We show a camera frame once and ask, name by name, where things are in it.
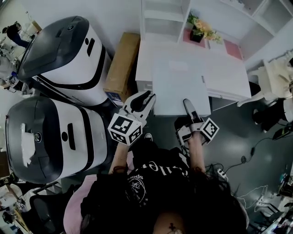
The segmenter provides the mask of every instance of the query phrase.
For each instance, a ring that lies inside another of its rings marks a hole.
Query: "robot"
[[[118,114],[114,114],[108,131],[115,141],[131,146],[141,135],[142,128],[147,123],[147,117],[156,102],[156,95],[152,95],[147,102],[145,99],[150,95],[150,91],[139,92],[129,97]],[[194,131],[200,131],[204,142],[210,143],[219,127],[210,119],[206,122],[196,113],[191,101],[183,101],[188,117],[178,118],[175,122],[176,136],[180,146],[184,149],[185,142],[191,138]]]

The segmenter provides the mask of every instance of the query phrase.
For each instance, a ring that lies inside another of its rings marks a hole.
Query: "pink shelf surface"
[[[203,48],[207,48],[205,40],[202,40],[200,43],[191,41],[190,40],[190,32],[191,32],[190,29],[184,29],[184,32],[183,32],[183,41],[184,42],[191,43],[191,44],[203,47]],[[243,60],[242,55],[241,55],[241,51],[240,51],[239,46],[237,44],[234,44],[234,43],[227,41],[227,40],[224,40],[224,44],[226,47],[227,54],[229,54],[235,58],[238,58],[240,60]]]

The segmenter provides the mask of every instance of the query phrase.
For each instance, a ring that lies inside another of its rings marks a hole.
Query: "potted flower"
[[[187,22],[191,23],[193,26],[190,32],[191,41],[200,43],[203,38],[206,38],[207,40],[222,44],[221,36],[219,36],[208,23],[200,20],[191,13],[188,16]]]

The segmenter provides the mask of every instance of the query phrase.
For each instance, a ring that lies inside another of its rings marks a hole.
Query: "yellow flower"
[[[202,22],[202,28],[203,28],[203,30],[207,30],[207,31],[212,30],[212,27],[206,22]]]
[[[197,23],[195,24],[195,26],[196,26],[198,29],[202,28],[202,24],[201,24],[201,22],[197,22]]]
[[[210,36],[208,36],[208,37],[206,37],[208,40],[210,40],[210,41],[213,41],[213,40],[215,40],[216,39],[216,35],[215,34],[212,34],[212,35],[210,35]]]

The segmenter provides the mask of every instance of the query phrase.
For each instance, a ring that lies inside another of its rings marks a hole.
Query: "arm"
[[[203,160],[203,152],[201,145],[201,133],[195,132],[192,137],[188,139],[190,165],[192,169],[199,168],[202,172],[206,172],[205,162]]]
[[[6,84],[6,83],[4,83],[4,84],[2,84],[1,85],[4,89],[7,89],[8,87],[10,87],[10,84]]]
[[[129,146],[122,144],[122,143],[118,143],[116,152],[115,152],[115,156],[112,162],[112,165],[110,167],[109,170],[109,174],[113,173],[113,170],[116,166],[119,167],[126,167],[126,160],[127,160],[127,153],[129,150]]]

